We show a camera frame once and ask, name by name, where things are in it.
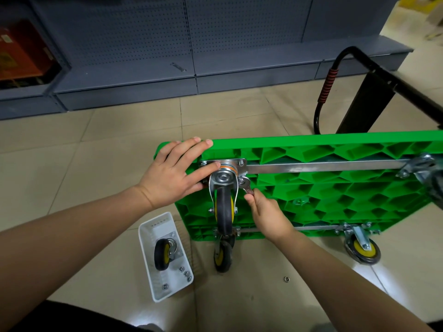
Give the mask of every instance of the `green plastic platform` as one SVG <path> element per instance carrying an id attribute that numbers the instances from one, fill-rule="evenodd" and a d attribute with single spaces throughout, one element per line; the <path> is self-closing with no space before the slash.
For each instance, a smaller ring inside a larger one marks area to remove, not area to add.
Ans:
<path id="1" fill-rule="evenodd" d="M 278 158 L 302 162 L 335 154 L 355 161 L 384 154 L 399 159 L 422 152 L 443 154 L 443 131 L 394 133 L 326 134 L 253 139 L 214 140 L 199 160 L 246 158 L 265 164 Z M 197 161 L 187 173 L 198 168 Z M 372 230 L 391 227 L 430 201 L 414 175 L 402 179 L 394 170 L 336 171 L 313 173 L 276 173 L 247 175 L 251 188 L 260 189 L 276 199 L 294 226 L 340 223 L 366 223 Z M 239 190 L 238 214 L 234 226 L 254 228 L 251 211 Z M 193 193 L 175 203 L 183 222 L 196 241 L 214 240 L 215 216 L 208 189 Z M 308 236 L 336 235 L 334 231 L 303 231 Z M 259 232 L 242 233 L 239 239 L 263 238 Z"/>

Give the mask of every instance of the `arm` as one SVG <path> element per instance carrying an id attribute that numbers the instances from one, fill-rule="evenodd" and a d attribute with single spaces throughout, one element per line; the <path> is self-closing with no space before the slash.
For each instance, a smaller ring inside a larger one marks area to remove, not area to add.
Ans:
<path id="1" fill-rule="evenodd" d="M 261 232 L 291 262 L 338 331 L 432 331 L 343 262 L 296 231 L 258 189 L 245 199 Z"/>
<path id="2" fill-rule="evenodd" d="M 185 170 L 212 141 L 171 142 L 139 184 L 0 233 L 0 330 L 18 323 L 146 213 L 201 190 L 219 168 Z"/>

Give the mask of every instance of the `red box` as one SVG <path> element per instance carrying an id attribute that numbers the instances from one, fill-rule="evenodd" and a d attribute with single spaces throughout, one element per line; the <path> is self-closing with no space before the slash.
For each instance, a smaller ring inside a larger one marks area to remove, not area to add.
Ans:
<path id="1" fill-rule="evenodd" d="M 28 20 L 0 28 L 0 81 L 43 76 L 57 64 Z"/>

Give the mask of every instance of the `black pants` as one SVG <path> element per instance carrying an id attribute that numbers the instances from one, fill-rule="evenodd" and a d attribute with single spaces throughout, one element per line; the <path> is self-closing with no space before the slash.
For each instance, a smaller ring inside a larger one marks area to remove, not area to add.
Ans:
<path id="1" fill-rule="evenodd" d="M 101 313 L 73 305 L 44 301 L 11 331 L 145 331 Z"/>

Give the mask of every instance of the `person's left hand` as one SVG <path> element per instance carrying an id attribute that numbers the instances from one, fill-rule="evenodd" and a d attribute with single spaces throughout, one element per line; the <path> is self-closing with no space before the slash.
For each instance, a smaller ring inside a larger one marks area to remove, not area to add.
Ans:
<path id="1" fill-rule="evenodd" d="M 203 151 L 212 147 L 211 140 L 199 137 L 184 142 L 168 143 L 159 150 L 154 162 L 136 185 L 146 197 L 149 207 L 157 209 L 203 189 L 200 182 L 220 167 L 213 162 L 186 175 L 186 169 Z"/>

